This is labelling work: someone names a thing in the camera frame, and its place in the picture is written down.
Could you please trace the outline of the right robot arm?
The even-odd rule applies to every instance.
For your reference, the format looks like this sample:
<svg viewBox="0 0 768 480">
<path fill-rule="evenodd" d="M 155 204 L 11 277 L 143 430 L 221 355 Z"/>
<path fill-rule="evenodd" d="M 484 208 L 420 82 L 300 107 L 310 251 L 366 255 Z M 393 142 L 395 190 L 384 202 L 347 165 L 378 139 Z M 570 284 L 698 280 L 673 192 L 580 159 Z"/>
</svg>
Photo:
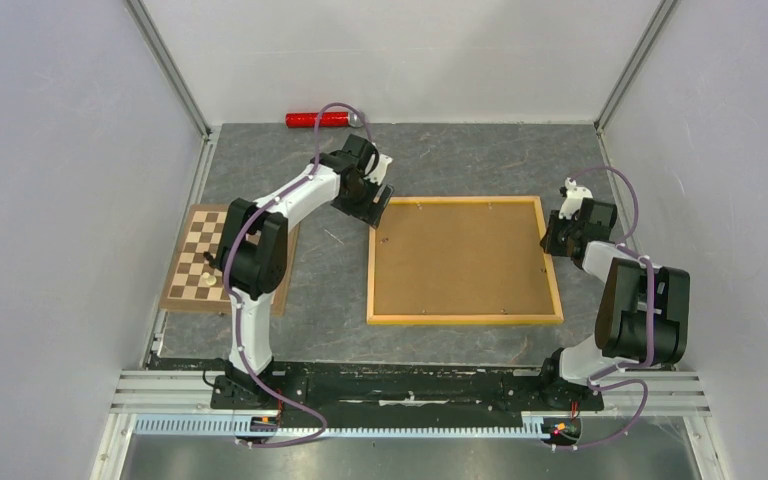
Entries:
<svg viewBox="0 0 768 480">
<path fill-rule="evenodd" d="M 674 365 L 685 354 L 690 275 L 612 243 L 617 217 L 612 203 L 567 199 L 541 239 L 546 253 L 571 259 L 604 286 L 593 334 L 556 350 L 541 367 L 537 392 L 551 408 L 585 396 L 615 372 Z"/>
</svg>

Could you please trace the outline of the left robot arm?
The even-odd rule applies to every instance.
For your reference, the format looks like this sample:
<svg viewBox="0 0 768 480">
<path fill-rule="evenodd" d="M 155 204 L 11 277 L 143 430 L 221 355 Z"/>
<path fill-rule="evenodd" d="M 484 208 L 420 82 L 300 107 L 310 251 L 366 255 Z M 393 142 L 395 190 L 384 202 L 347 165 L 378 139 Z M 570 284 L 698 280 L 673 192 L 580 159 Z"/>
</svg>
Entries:
<svg viewBox="0 0 768 480">
<path fill-rule="evenodd" d="M 331 153 L 318 153 L 300 174 L 257 200 L 234 200 L 216 253 L 208 263 L 222 274 L 230 298 L 232 347 L 225 368 L 236 396 L 251 408 L 267 405 L 272 379 L 270 303 L 289 269 L 289 234 L 319 207 L 378 227 L 394 192 L 385 177 L 393 160 L 369 140 L 350 135 Z"/>
</svg>

